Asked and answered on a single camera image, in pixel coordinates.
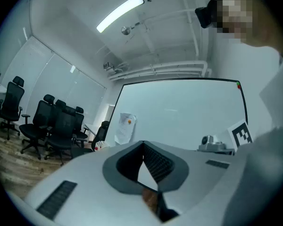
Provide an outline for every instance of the black vent grille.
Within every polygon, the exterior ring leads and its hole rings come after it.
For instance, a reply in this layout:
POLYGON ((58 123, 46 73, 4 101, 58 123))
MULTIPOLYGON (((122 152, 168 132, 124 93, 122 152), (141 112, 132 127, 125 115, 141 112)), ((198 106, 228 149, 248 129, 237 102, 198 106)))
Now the black vent grille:
POLYGON ((37 211, 45 217, 53 220, 63 204, 70 196, 77 183, 63 181, 51 195, 39 206, 37 211))
POLYGON ((214 167, 224 168, 224 169, 227 169, 228 166, 230 165, 229 163, 226 163, 226 162, 220 162, 220 161, 214 161, 214 160, 208 160, 206 164, 214 166, 214 167))

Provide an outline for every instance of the ceiling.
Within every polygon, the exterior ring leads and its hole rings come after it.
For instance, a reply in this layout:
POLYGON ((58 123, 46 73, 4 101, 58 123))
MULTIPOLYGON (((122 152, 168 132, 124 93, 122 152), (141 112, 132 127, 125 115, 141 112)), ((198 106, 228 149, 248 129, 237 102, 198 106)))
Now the ceiling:
MULTIPOLYGON (((46 37, 49 44, 59 43, 61 50, 63 46, 71 48, 71 53, 101 70, 106 62, 126 62, 129 69, 136 69, 149 64, 207 59, 208 32, 200 29, 192 11, 193 35, 187 12, 176 12, 204 6, 205 0, 186 0, 186 4, 184 0, 145 0, 99 33, 97 25, 125 1, 32 0, 33 34, 46 37), (123 26, 135 28, 126 36, 121 33, 123 26)), ((69 51, 63 56, 71 56, 69 51)))

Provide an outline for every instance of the wooden floor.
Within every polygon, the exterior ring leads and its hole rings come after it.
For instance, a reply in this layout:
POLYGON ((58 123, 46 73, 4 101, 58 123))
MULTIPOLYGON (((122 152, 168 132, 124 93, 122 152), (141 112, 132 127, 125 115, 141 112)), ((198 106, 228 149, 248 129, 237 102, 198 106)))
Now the wooden floor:
MULTIPOLYGON (((58 156, 44 160, 44 155, 49 152, 42 147, 39 147, 41 160, 38 160, 33 147, 21 154, 20 150, 28 145, 27 142, 22 144, 22 139, 26 137, 22 134, 18 136, 17 132, 12 130, 9 135, 8 141, 6 129, 0 130, 0 180, 6 190, 24 198, 39 181, 59 169, 61 161, 58 156)), ((66 156, 63 157, 64 164, 68 161, 66 156)))

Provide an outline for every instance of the person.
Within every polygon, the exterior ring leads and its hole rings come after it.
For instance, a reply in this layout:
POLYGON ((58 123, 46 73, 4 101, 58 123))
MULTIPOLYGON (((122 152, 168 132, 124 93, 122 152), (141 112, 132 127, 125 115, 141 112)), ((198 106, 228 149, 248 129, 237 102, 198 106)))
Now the person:
MULTIPOLYGON (((250 46, 272 47, 283 57, 283 30, 263 0, 210 0, 206 8, 198 8, 195 13, 202 28, 213 26, 250 46)), ((269 221, 275 217, 278 224, 282 220, 279 210, 283 209, 283 61, 260 97, 275 127, 254 141, 240 183, 227 206, 223 226, 250 222, 258 225, 260 219, 269 221)))
POLYGON ((245 44, 272 47, 283 57, 283 30, 263 0, 210 0, 195 12, 203 28, 212 25, 245 44))

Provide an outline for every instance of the fluorescent light fixture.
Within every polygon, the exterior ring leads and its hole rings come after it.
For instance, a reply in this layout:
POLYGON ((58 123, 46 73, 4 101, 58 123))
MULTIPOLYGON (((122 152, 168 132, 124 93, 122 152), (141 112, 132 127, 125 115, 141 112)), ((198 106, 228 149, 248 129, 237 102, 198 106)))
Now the fluorescent light fixture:
POLYGON ((101 23, 96 27, 99 32, 103 32, 110 24, 117 20, 121 15, 130 11, 131 9, 137 7, 144 3, 144 0, 128 0, 122 5, 117 7, 113 12, 111 12, 101 23))
POLYGON ((71 66, 70 72, 73 73, 74 70, 75 70, 75 66, 73 65, 73 66, 71 66))

